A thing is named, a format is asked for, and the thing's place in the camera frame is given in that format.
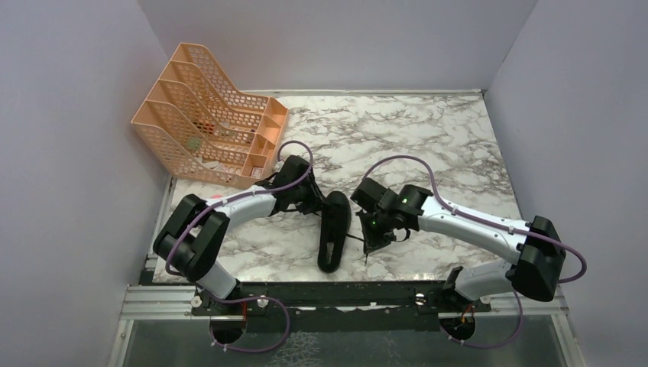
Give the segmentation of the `black canvas sneaker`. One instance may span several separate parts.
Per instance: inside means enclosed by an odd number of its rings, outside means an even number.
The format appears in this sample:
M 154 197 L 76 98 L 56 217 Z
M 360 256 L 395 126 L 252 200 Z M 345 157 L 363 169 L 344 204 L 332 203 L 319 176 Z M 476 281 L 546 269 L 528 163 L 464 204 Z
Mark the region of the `black canvas sneaker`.
M 341 191 L 332 191 L 323 202 L 320 218 L 317 265 L 321 271 L 333 273 L 341 264 L 352 220 L 348 197 Z

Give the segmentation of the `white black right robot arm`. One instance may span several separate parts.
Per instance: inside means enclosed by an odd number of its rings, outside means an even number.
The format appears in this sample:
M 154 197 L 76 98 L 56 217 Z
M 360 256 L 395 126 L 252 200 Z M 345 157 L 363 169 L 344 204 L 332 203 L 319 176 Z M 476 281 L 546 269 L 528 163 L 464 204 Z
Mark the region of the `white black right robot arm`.
M 438 201 L 432 191 L 407 184 L 399 193 L 365 178 L 351 195 L 360 206 L 365 254 L 385 248 L 403 229 L 433 232 L 485 249 L 499 260 L 473 268 L 458 266 L 445 281 L 440 301 L 459 311 L 481 297 L 516 291 L 531 300 L 553 300 L 566 251 L 556 245 L 553 223 L 541 216 L 532 222 L 491 216 Z

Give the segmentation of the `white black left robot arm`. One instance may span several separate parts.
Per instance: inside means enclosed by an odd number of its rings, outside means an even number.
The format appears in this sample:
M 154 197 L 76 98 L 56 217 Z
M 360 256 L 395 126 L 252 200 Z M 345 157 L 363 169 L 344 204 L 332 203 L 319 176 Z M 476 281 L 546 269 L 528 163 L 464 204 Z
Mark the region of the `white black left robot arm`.
M 323 195 L 311 164 L 290 155 L 282 168 L 240 193 L 216 200 L 186 195 L 153 243 L 153 251 L 189 282 L 211 293 L 211 303 L 224 314 L 239 307 L 239 281 L 217 261 L 228 231 L 254 219 L 288 212 L 318 211 Z

